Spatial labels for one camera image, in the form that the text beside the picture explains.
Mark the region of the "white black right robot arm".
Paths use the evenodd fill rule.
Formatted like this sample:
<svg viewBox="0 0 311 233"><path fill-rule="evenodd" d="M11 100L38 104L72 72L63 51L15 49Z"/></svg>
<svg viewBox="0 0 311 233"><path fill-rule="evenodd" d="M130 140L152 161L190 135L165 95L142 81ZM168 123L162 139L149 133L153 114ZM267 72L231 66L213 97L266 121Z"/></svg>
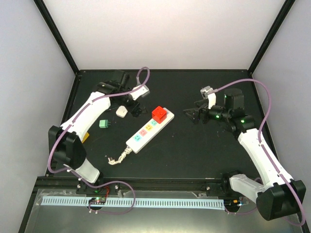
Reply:
<svg viewBox="0 0 311 233"><path fill-rule="evenodd" d="M258 183L238 171L229 172L222 177L222 192L227 196L236 192L242 194L256 204L265 220L300 212L306 187L301 180L294 180L273 155L256 128L254 118L245 112L242 91L225 90L223 106L216 104L215 90L210 86L200 92L202 100L195 102L195 108L184 110L184 114L195 124L199 121L206 124L210 120L219 122L246 150L261 179Z"/></svg>

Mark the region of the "red cube socket adapter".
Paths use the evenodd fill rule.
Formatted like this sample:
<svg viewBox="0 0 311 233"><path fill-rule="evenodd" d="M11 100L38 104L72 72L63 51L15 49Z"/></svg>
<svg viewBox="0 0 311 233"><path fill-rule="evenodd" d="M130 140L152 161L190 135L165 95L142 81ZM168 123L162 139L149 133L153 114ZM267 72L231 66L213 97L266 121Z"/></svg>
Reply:
<svg viewBox="0 0 311 233"><path fill-rule="evenodd" d="M152 119L161 124L167 117L167 111L161 106L156 107L152 111Z"/></svg>

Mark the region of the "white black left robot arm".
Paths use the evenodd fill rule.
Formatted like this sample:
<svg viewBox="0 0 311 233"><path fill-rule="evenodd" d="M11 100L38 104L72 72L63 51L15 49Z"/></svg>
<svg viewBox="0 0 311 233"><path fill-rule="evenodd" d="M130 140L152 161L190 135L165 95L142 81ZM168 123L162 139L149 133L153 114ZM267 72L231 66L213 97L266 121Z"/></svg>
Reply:
<svg viewBox="0 0 311 233"><path fill-rule="evenodd" d="M140 82L141 70L136 75L136 86L127 87L130 75L116 70L114 79L98 83L80 109L61 126L51 126L48 131L48 171L58 173L72 171L87 182L87 188L94 194L101 193L104 181L99 179L100 171L87 159L82 140L87 131L111 105L123 106L134 117L140 116L144 108L138 99L149 94L148 78Z"/></svg>

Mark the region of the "white charger block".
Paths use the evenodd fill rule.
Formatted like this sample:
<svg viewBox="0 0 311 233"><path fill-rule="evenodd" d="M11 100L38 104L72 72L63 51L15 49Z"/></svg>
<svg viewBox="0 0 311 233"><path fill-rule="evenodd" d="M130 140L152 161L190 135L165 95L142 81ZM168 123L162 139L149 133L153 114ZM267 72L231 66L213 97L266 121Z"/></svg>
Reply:
<svg viewBox="0 0 311 233"><path fill-rule="evenodd" d="M118 117L124 118L128 113L128 110L126 109L125 106L120 106L117 110L116 110L116 115Z"/></svg>

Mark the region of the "white power strip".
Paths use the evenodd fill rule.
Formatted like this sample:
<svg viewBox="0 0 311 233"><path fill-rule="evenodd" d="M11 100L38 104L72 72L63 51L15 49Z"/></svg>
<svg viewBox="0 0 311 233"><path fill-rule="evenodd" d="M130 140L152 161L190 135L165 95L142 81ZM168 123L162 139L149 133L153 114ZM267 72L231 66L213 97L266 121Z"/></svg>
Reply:
<svg viewBox="0 0 311 233"><path fill-rule="evenodd" d="M126 141L127 147L134 153L138 153L143 149L161 130L163 130L173 119L174 113L167 108L166 119L158 124L152 118L144 124L132 137Z"/></svg>

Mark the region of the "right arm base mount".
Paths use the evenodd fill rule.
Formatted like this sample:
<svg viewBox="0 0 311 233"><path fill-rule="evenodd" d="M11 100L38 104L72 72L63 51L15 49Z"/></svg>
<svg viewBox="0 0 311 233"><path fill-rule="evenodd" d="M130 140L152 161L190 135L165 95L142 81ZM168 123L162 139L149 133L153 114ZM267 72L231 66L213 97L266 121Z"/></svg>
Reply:
<svg viewBox="0 0 311 233"><path fill-rule="evenodd" d="M242 196L239 192L233 191L229 184L222 181L206 182L205 191L209 196L220 198L237 198Z"/></svg>

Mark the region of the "green plug adapter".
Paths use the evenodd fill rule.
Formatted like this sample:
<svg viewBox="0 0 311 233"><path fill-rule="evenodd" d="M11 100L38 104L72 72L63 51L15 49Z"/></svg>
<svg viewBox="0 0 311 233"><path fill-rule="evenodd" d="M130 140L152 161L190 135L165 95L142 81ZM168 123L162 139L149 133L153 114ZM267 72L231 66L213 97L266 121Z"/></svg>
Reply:
<svg viewBox="0 0 311 233"><path fill-rule="evenodd" d="M102 119L99 121L99 128L106 129L111 125L111 122L107 119Z"/></svg>

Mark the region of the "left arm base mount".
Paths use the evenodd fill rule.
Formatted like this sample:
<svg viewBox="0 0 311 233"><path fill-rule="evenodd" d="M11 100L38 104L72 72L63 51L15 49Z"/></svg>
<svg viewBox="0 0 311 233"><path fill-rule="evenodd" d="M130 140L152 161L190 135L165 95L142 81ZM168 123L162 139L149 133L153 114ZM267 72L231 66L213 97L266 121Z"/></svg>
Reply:
<svg viewBox="0 0 311 233"><path fill-rule="evenodd" d="M83 181L78 181L76 185L76 194L87 195L87 196L108 196L115 194L121 187L120 181L109 182L109 184L102 185L101 183L91 184L95 187L90 187Z"/></svg>

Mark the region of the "yellow cube socket adapter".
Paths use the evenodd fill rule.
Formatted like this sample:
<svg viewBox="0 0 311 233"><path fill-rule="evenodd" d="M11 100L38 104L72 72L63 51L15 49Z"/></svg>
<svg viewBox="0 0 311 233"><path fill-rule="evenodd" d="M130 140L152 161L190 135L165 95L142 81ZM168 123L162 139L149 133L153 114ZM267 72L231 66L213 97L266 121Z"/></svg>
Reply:
<svg viewBox="0 0 311 233"><path fill-rule="evenodd" d="M82 143L84 143L88 139L88 137L89 137L89 133L86 132L86 134L83 137Z"/></svg>

